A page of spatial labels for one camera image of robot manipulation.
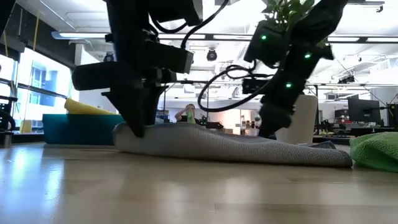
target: person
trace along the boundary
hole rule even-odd
[[[175,114],[175,119],[177,119],[177,122],[188,122],[188,116],[187,112],[191,111],[193,113],[193,117],[195,117],[195,105],[193,104],[188,104],[184,110],[179,111],[177,114]],[[199,120],[195,118],[196,124],[200,124]]]

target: gray cloth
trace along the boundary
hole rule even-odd
[[[207,130],[188,123],[157,124],[137,138],[126,124],[113,131],[117,149],[133,154],[201,159],[211,161],[255,162],[265,164],[351,167],[349,155],[326,143],[324,148],[291,145],[253,136],[237,136]]]

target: green towel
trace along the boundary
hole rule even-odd
[[[357,163],[398,172],[398,133],[377,133],[352,139],[351,158]]]

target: desk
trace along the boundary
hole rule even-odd
[[[0,149],[0,223],[374,224],[398,220],[398,175]]]
[[[351,134],[353,136],[363,136],[366,134],[383,133],[383,132],[398,132],[396,128],[352,128]]]
[[[343,146],[349,146],[349,140],[354,139],[355,136],[348,136],[347,138],[334,138],[333,136],[321,136],[321,135],[315,135],[313,137],[313,142],[314,143],[321,143],[325,141],[331,141],[334,144],[339,144]]]

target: black cable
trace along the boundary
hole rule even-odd
[[[283,68],[285,67],[285,63],[286,63],[286,59],[287,59],[287,52],[289,50],[289,43],[290,43],[290,36],[293,30],[294,25],[296,24],[296,22],[298,21],[298,17],[294,18],[291,25],[287,28],[286,33],[284,35],[284,54],[282,59],[280,60],[280,64],[278,67],[278,70],[275,73],[275,77],[277,77],[278,75],[280,75],[281,72],[283,72]],[[245,99],[233,103],[232,105],[228,105],[228,106],[224,106],[222,108],[205,108],[202,104],[201,104],[201,98],[204,94],[204,92],[206,91],[206,89],[211,85],[211,83],[213,83],[217,78],[219,78],[222,75],[227,74],[228,72],[231,71],[236,71],[236,70],[242,70],[242,67],[234,67],[234,68],[230,68],[229,70],[225,70],[223,72],[221,72],[218,75],[215,75],[211,80],[209,80],[209,82],[203,87],[203,89],[201,90],[201,92],[199,93],[198,96],[198,106],[201,110],[206,111],[206,112],[210,112],[210,113],[218,113],[218,112],[222,112],[222,111],[227,111],[227,110],[231,110],[235,107],[241,106],[244,103],[247,103],[248,101],[254,99],[257,95],[264,93],[270,86],[272,86],[272,81],[273,79],[271,79],[267,84],[265,84],[264,86],[262,86],[260,89],[258,89],[257,91],[255,91],[254,93],[252,93],[250,96],[246,97]]]
[[[205,25],[207,25],[209,22],[211,22],[224,8],[225,6],[228,4],[229,0],[224,0],[224,2],[222,3],[222,5],[220,6],[220,8],[218,8],[218,10],[213,13],[213,15],[211,15],[209,18],[205,19],[202,23],[200,23],[199,25],[195,26],[194,28],[192,28],[192,30],[190,30],[184,37],[184,39],[182,40],[181,43],[181,48],[185,49],[185,47],[187,46],[187,41],[189,39],[189,37],[194,34],[196,31],[200,30],[202,27],[204,27]]]
[[[398,97],[398,94],[396,94],[396,95],[393,97],[393,99],[390,101],[389,104],[391,104],[391,103],[394,101],[394,99],[396,99],[397,97]]]
[[[252,68],[245,68],[245,67],[242,67],[240,65],[228,65],[226,67],[226,69],[225,69],[227,71],[225,73],[225,75],[228,78],[232,79],[232,80],[237,80],[237,79],[242,79],[242,78],[247,78],[247,77],[253,77],[254,78],[253,71],[256,69],[256,67],[257,67],[257,60],[254,60],[254,65],[253,65]],[[248,72],[248,75],[244,75],[244,76],[241,76],[241,77],[232,77],[231,75],[228,74],[228,72],[231,72],[231,71],[229,71],[229,69],[231,69],[231,68],[240,68],[239,70],[243,70],[243,71]]]
[[[152,19],[152,22],[154,23],[154,25],[156,26],[156,28],[160,31],[162,31],[165,34],[175,34],[178,31],[181,31],[182,29],[184,29],[188,24],[184,23],[182,24],[180,27],[175,28],[175,29],[166,29],[164,27],[162,27],[162,25],[159,24],[159,22],[153,18],[152,16],[150,17]]]

